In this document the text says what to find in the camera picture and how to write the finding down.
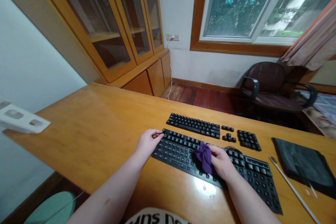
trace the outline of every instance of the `window sill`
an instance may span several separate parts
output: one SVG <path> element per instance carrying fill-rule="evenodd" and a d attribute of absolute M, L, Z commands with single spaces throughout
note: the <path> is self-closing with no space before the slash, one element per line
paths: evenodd
<path fill-rule="evenodd" d="M 289 45 L 267 45 L 267 44 L 247 44 L 247 43 L 228 43 L 216 41 L 196 41 L 190 42 L 190 51 L 207 51 L 215 53 L 245 54 L 265 57 L 281 58 Z"/>

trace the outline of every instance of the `spacebar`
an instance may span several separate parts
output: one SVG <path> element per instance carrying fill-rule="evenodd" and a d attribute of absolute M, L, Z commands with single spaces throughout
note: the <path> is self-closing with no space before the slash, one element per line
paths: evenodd
<path fill-rule="evenodd" d="M 179 128 L 183 128 L 185 130 L 193 131 L 193 132 L 196 132 L 196 133 L 200 133 L 201 132 L 200 129 L 196 129 L 196 128 L 193 128 L 193 127 L 185 126 L 183 124 L 179 124 L 178 127 Z"/>

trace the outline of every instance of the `glass cabinet door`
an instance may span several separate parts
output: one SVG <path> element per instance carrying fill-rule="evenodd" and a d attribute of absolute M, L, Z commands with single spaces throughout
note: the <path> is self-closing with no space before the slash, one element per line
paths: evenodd
<path fill-rule="evenodd" d="M 162 40 L 160 0 L 145 0 L 147 17 L 149 17 L 150 35 L 154 54 L 164 49 Z"/>
<path fill-rule="evenodd" d="M 109 0 L 67 2 L 111 73 L 107 77 L 109 82 L 136 66 L 120 17 L 117 17 L 117 22 Z"/>
<path fill-rule="evenodd" d="M 116 0 L 137 64 L 153 56 L 144 0 Z"/>

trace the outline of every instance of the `white stick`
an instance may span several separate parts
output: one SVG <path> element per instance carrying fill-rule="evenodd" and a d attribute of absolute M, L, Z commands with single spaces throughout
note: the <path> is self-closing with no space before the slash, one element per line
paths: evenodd
<path fill-rule="evenodd" d="M 313 214 L 313 212 L 307 206 L 307 204 L 305 203 L 305 201 L 303 200 L 303 198 L 300 196 L 300 194 L 296 191 L 296 189 L 294 188 L 294 186 L 292 185 L 292 183 L 287 179 L 286 175 L 282 172 L 282 170 L 280 170 L 279 166 L 273 161 L 273 159 L 271 157 L 269 157 L 269 158 L 272 161 L 272 163 L 276 166 L 276 168 L 279 170 L 279 172 L 281 173 L 281 175 L 283 176 L 283 178 L 286 180 L 287 184 L 293 190 L 293 192 L 295 193 L 295 195 L 297 196 L 297 198 L 300 200 L 300 202 L 304 206 L 304 208 L 307 210 L 307 212 L 310 214 L 310 216 L 313 218 L 313 220 L 317 224 L 321 224 L 321 222 L 316 218 L 316 216 Z"/>

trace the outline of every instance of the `electrical outlet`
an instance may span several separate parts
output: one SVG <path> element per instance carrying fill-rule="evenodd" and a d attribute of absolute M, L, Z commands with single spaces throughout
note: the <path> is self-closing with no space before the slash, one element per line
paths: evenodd
<path fill-rule="evenodd" d="M 171 34 L 171 33 L 166 33 L 167 40 L 170 40 L 172 37 L 174 38 L 173 40 L 175 41 L 180 41 L 180 35 L 179 34 Z"/>

